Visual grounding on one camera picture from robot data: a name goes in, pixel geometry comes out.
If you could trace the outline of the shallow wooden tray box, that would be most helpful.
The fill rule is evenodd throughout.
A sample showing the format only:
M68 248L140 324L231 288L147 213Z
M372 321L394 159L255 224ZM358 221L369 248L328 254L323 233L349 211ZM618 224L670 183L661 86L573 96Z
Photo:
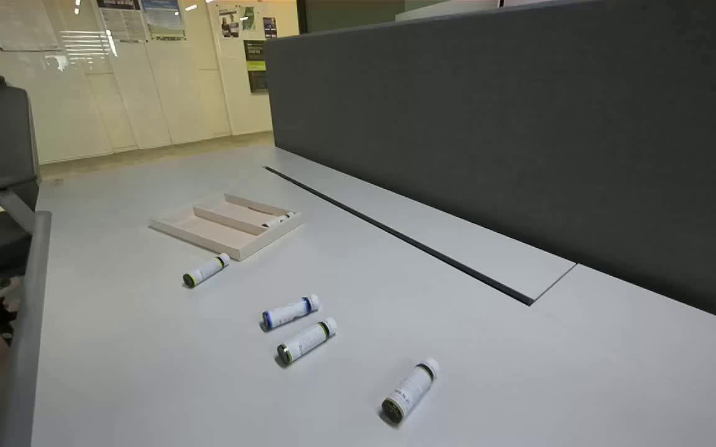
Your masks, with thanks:
M272 216L292 216L285 225L263 229ZM231 261L246 261L301 225L303 216L295 209L225 193L217 202L200 202L180 211L153 219L160 233L193 243Z

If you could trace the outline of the dark grey partition panel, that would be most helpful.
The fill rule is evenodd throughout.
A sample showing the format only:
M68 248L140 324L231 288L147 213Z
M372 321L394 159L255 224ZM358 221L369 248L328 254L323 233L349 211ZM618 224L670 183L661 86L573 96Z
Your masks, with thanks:
M716 316L716 0L282 38L280 147Z

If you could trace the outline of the white tube blue label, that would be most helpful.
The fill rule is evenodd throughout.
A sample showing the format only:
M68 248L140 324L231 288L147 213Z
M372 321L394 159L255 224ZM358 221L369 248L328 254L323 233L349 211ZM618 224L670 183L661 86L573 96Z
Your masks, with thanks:
M263 332L272 332L272 331L285 327L295 321L313 316L319 310L321 310L321 301L316 295L301 295L298 301L295 301L290 306L263 310L260 324Z

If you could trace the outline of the white tube black cap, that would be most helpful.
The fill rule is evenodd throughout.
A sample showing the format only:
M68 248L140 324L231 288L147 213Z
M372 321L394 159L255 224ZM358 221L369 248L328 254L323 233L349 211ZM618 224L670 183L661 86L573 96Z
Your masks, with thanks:
M225 271L229 264L231 264L231 257L226 254L217 254L211 261L188 271L181 276L181 281L185 281L188 288L196 288L205 281L210 281L211 276L217 276L220 271Z

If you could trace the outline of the wall posters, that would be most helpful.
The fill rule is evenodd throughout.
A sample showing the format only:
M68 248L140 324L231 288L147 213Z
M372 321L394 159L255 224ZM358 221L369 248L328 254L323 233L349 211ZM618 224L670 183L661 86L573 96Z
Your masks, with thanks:
M98 7L119 43L188 38L180 0L98 0Z

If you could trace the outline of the white tube green cap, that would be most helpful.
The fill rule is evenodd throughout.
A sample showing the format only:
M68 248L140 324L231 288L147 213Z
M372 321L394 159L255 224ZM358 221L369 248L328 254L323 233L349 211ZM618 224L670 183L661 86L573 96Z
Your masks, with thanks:
M316 324L301 331L292 341L277 347L277 359L282 367L295 364L296 359L307 358L323 343L328 343L339 332L339 323L334 317L319 321Z

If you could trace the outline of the white tube inside tray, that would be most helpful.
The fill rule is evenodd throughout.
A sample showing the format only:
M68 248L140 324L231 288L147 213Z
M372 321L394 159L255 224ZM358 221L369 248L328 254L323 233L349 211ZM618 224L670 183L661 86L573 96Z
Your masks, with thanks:
M282 213L282 216L272 216L270 221L263 221L263 229L277 229L285 225L292 216Z

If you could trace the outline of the white tube dark cap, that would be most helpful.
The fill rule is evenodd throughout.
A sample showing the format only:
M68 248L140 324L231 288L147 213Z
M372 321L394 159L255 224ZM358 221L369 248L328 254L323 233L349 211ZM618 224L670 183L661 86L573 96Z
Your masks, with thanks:
M431 392L440 374L440 364L436 358L420 359L411 374L380 403L380 414L390 424L405 423L423 397Z

